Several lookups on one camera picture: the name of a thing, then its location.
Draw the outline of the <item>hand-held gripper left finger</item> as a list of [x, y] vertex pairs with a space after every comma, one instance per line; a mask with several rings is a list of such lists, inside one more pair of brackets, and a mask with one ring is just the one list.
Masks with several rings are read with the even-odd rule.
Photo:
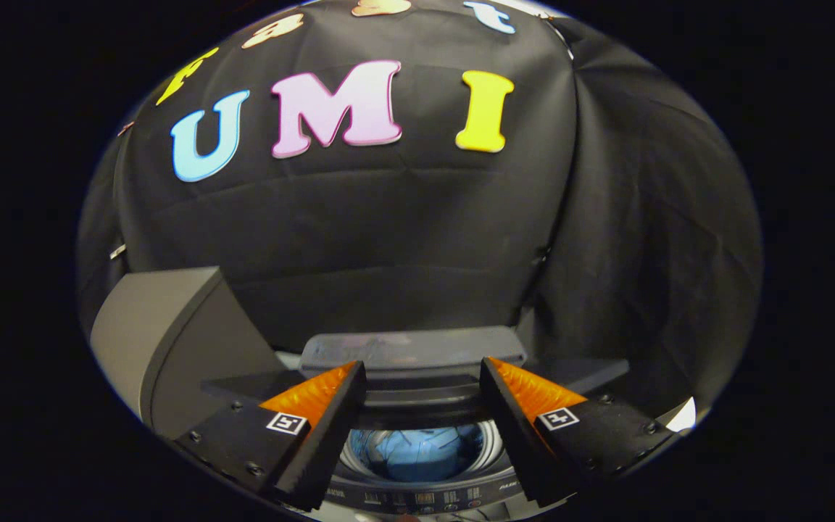
[[327, 495], [365, 394], [365, 365], [350, 361], [271, 399], [223, 407], [175, 445], [243, 492], [310, 512]]

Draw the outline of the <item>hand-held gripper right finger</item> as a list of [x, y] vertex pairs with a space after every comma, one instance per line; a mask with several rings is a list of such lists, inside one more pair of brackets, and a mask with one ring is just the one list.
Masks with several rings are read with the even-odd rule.
[[587, 397], [493, 357], [478, 387], [524, 495], [541, 508], [623, 478], [679, 439], [611, 394]]

